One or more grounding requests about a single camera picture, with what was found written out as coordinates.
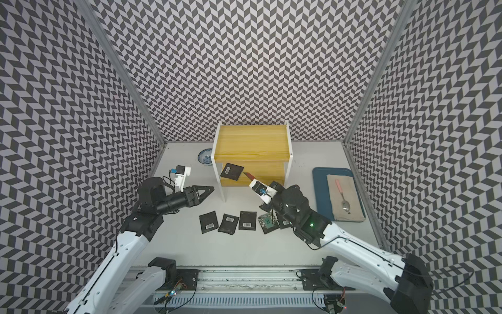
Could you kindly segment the green jasmine tea bag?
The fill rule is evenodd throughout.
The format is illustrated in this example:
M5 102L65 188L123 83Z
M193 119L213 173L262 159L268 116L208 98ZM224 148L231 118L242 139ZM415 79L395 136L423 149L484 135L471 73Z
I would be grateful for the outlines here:
M270 232L273 232L280 228L277 218L275 217L275 214L272 211L260 215L258 217L258 222L264 234L269 234Z

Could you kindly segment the black tea bag with barcode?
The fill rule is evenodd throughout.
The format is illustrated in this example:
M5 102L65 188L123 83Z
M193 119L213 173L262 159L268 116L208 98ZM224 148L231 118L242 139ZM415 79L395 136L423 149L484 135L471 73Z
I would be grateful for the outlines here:
M239 216L239 230L255 231L257 213L255 211L241 211Z

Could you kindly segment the red tea bag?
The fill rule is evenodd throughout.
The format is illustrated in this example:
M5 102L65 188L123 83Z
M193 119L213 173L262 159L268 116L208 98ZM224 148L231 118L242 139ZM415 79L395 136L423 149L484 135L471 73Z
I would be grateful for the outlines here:
M252 174L250 174L249 172L244 172L244 174L245 174L245 175L246 175L246 176L247 176L247 177L248 177L251 181L253 181L253 180L255 180L255 179L256 179L256 178L255 178L255 176L253 176L253 175L252 175Z

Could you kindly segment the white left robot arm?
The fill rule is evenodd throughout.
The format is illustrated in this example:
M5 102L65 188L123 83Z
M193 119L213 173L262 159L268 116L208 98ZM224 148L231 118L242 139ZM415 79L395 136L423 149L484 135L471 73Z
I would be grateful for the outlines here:
M195 185L167 194L167 187L160 177L148 178L139 186L138 209L125 219L112 249L65 313L134 313L148 296L176 277L175 260L156 258L126 290L117 292L164 216L198 206L214 192L214 187Z

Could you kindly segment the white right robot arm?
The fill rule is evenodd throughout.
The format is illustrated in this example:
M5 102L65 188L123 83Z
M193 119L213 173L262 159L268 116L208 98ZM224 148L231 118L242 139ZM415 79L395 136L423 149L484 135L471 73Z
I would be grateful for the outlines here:
M349 234L311 209L299 186L268 186L254 179L250 188L261 208L284 217L293 233L313 251L329 249L348 264L333 263L329 278L340 287L372 294L387 301L396 313L427 313L433 281L424 261L413 254L396 255Z

